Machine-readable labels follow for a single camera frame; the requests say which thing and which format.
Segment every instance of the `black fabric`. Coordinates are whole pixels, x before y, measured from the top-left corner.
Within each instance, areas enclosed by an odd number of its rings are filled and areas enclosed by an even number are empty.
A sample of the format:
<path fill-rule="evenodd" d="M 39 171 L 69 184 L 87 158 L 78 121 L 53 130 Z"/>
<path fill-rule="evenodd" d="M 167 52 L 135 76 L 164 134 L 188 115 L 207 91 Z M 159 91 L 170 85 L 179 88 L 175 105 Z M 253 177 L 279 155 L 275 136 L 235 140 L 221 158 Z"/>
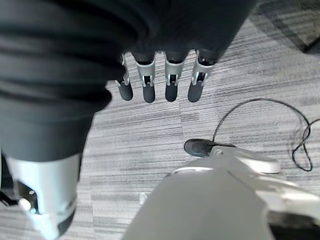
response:
<path fill-rule="evenodd" d="M 138 62 L 141 65 L 149 65 L 151 64 L 155 59 L 155 52 L 132 52 L 132 55 L 134 56 L 134 59 L 136 62 Z"/>
<path fill-rule="evenodd" d="M 122 53 L 200 49 L 217 61 L 255 2 L 0 1 L 4 153 L 26 161 L 80 153 L 94 114 L 111 100 L 106 81 L 125 73 Z"/>
<path fill-rule="evenodd" d="M 187 55 L 188 55 L 187 50 L 182 52 L 172 52 L 172 51 L 165 52 L 166 59 L 169 61 L 169 63 L 172 63 L 172 64 L 182 63 L 187 57 Z"/>

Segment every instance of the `robotic hand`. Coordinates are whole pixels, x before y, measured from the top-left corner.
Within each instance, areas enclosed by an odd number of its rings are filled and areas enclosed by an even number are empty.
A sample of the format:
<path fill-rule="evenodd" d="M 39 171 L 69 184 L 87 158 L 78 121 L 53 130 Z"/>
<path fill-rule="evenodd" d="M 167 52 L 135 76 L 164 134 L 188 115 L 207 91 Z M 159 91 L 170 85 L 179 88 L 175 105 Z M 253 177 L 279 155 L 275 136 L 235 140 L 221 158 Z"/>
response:
<path fill-rule="evenodd" d="M 188 93 L 196 102 L 255 2 L 1 1 L 0 145 L 18 203 L 46 239 L 72 222 L 86 137 L 111 100 L 106 81 L 133 97 L 122 55 L 132 52 L 152 103 L 155 52 L 165 52 L 165 97 L 174 101 L 185 57 L 197 50 Z"/>

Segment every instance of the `gray carpet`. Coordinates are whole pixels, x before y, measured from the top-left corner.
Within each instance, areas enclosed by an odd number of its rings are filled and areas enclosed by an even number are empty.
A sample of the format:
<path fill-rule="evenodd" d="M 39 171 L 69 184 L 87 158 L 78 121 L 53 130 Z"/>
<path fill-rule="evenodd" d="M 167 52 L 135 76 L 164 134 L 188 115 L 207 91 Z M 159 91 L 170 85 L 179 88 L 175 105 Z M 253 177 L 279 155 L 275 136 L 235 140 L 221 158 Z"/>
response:
<path fill-rule="evenodd" d="M 164 55 L 156 56 L 152 104 L 144 102 L 135 62 L 127 56 L 133 100 L 122 100 L 115 83 L 108 84 L 113 100 L 94 119 L 84 151 L 77 212 L 63 240 L 119 240 L 141 196 L 193 159 L 184 152 L 184 142 L 212 138 L 222 116 L 241 101 L 274 98 L 296 106 L 310 120 L 320 117 L 320 56 L 301 52 L 320 34 L 319 9 L 265 2 L 269 5 L 253 12 L 216 64 L 196 103 L 187 99 L 193 52 L 185 62 L 175 102 L 165 99 Z M 269 8 L 275 8 L 273 14 L 268 14 Z M 303 121 L 282 105 L 249 103 L 225 121 L 216 140 L 280 160 L 288 180 L 320 194 L 320 124 L 312 127 L 307 144 L 314 170 L 296 169 L 291 160 L 303 127 Z M 303 154 L 297 156 L 306 163 Z M 0 240 L 40 239 L 18 208 L 0 206 Z"/>

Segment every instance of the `black rubber tip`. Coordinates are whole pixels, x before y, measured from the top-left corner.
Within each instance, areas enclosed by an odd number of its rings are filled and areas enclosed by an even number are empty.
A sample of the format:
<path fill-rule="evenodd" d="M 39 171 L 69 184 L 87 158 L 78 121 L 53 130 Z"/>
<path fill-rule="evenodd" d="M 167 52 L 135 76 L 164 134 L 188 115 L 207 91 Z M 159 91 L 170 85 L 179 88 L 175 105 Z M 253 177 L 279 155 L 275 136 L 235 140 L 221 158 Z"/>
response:
<path fill-rule="evenodd" d="M 191 156 L 205 158 L 210 155 L 214 142 L 207 139 L 189 139 L 184 143 L 184 150 Z"/>
<path fill-rule="evenodd" d="M 201 86 L 202 81 L 197 81 L 196 85 L 190 83 L 188 99 L 191 103 L 197 102 L 201 98 L 202 90 L 204 86 Z"/>
<path fill-rule="evenodd" d="M 171 82 L 170 86 L 165 86 L 165 99 L 168 102 L 173 102 L 177 99 L 178 86 L 175 86 L 174 82 Z"/>
<path fill-rule="evenodd" d="M 130 101 L 134 97 L 134 93 L 132 91 L 131 83 L 125 85 L 125 82 L 121 82 L 121 86 L 118 87 L 121 98 L 125 101 Z"/>
<path fill-rule="evenodd" d="M 143 89 L 143 98 L 148 103 L 151 104 L 156 99 L 155 86 L 150 86 L 147 84 Z"/>

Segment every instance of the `black cable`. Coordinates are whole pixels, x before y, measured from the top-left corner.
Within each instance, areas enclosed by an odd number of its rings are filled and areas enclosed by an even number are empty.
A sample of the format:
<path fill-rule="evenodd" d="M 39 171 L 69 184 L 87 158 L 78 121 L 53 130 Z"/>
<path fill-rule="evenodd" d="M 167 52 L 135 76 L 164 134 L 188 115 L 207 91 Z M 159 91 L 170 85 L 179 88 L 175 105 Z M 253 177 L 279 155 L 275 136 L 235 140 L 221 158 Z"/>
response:
<path fill-rule="evenodd" d="M 246 100 L 246 101 L 243 101 L 241 103 L 239 103 L 238 105 L 234 106 L 231 110 L 229 110 L 224 116 L 223 118 L 220 120 L 218 126 L 216 127 L 215 131 L 214 131 L 214 134 L 213 134 L 213 138 L 212 138 L 212 141 L 214 142 L 215 139 L 216 139 L 216 136 L 217 136 L 217 133 L 218 133 L 218 130 L 219 128 L 221 127 L 222 123 L 226 120 L 226 118 L 237 108 L 239 108 L 240 106 L 244 105 L 244 104 L 247 104 L 247 103 L 251 103 L 251 102 L 257 102 L 257 101 L 267 101 L 267 102 L 273 102 L 273 103 L 278 103 L 278 104 L 282 104 L 282 105 L 285 105 L 286 107 L 290 108 L 291 110 L 295 111 L 296 113 L 298 113 L 301 117 L 303 117 L 304 121 L 306 122 L 307 124 L 307 127 L 305 128 L 304 132 L 303 132 L 303 137 L 302 137 L 302 141 L 301 143 L 292 151 L 292 161 L 293 163 L 295 164 L 295 166 L 303 171 L 306 171 L 306 172 L 311 172 L 314 168 L 314 165 L 313 165 L 313 162 L 309 156 L 309 153 L 308 153 L 308 150 L 307 150 L 307 147 L 306 147 L 306 142 L 308 140 L 308 138 L 310 137 L 310 134 L 311 134 L 311 126 L 313 124 L 315 124 L 316 122 L 319 122 L 320 121 L 320 118 L 312 121 L 312 122 L 309 122 L 308 118 L 300 111 L 298 110 L 297 108 L 295 108 L 294 106 L 284 102 L 284 101 L 280 101 L 280 100 L 276 100 L 276 99 L 272 99 L 272 98 L 253 98 L 253 99 L 250 99 L 250 100 Z M 297 150 L 303 146 L 303 150 L 304 150 L 304 153 L 308 159 L 308 162 L 309 162 L 309 168 L 304 168 L 302 167 L 299 163 L 297 163 L 297 160 L 296 160 L 296 152 Z"/>

